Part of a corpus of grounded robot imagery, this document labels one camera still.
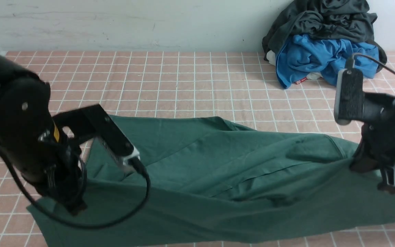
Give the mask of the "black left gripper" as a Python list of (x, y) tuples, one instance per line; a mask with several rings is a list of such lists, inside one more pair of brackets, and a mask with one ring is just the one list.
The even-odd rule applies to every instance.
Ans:
[(77, 216), (87, 208), (83, 194), (87, 186), (87, 172), (80, 159), (81, 148), (75, 138), (56, 141), (53, 137), (36, 137), (34, 183), (41, 195), (48, 196)]

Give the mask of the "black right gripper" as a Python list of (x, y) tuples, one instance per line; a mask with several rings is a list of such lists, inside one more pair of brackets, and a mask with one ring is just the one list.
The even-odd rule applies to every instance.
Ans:
[(379, 170), (382, 181), (378, 190), (395, 194), (395, 100), (385, 108), (380, 122), (363, 123), (361, 142), (349, 166), (350, 171), (368, 173)]

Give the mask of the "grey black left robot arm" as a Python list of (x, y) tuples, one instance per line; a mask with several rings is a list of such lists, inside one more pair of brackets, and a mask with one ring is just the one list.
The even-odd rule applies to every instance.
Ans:
[(50, 114), (50, 94), (49, 83), (0, 55), (2, 152), (38, 194), (77, 215), (87, 208), (86, 170), (79, 167), (81, 148)]

